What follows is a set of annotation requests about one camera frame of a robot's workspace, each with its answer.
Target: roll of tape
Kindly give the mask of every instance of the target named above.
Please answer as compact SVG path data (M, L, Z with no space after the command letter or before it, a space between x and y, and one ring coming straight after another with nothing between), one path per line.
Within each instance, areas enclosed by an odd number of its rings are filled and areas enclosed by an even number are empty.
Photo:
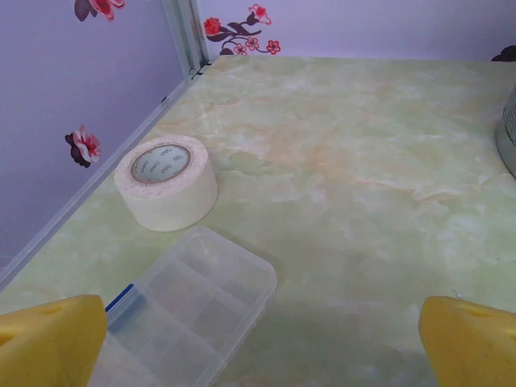
M138 145L120 161L114 184L136 221L153 231L191 226L210 212L218 194L208 151L183 135Z

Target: clear plastic organizer box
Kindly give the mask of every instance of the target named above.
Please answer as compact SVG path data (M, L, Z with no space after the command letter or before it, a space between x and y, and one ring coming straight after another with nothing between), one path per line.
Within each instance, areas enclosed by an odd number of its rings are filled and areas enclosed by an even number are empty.
M273 267L206 228L187 232L107 312L89 387L205 387L272 301Z

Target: lavender wall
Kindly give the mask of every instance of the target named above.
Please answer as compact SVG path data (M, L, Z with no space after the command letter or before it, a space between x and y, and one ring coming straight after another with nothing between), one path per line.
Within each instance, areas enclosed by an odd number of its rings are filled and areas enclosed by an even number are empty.
M516 44L515 0L197 1L203 21L223 26L245 21L255 3L264 7L272 23L249 30L262 30L255 37L265 55L274 40L276 55L491 60ZM208 42L211 59L222 44Z
M73 0L0 6L0 256L15 256L183 80L161 2L122 3L110 0L111 22L79 21ZM65 142L82 124L102 150L88 168Z

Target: wall decal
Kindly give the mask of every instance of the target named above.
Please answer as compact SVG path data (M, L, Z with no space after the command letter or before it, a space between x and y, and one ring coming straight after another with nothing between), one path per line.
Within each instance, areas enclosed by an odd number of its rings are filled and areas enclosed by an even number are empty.
M86 133L84 124L64 139L72 147L70 156L79 165L88 168L91 163L96 163L100 159L100 142L94 135Z
M496 55L492 62L516 62L516 46L505 47L499 55Z
M270 26L273 21L267 15L265 7L258 4L250 6L251 14L243 22L231 22L224 27L218 18L209 18L204 22L204 31L206 38L210 42L222 42L220 55L247 55L250 51L262 53L270 53L276 55L281 51L280 42L278 40L269 40L263 47L260 45L258 38L261 30L249 31L244 26L252 27L258 23Z
M75 15L84 22L88 15L96 17L100 12L110 22L114 19L113 8L121 10L125 0L75 0Z

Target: gray cylindrical object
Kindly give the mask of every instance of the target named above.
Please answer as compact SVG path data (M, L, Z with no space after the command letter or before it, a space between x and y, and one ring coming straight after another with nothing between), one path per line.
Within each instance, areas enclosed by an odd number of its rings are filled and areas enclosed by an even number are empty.
M503 110L495 136L501 159L516 177L516 86Z

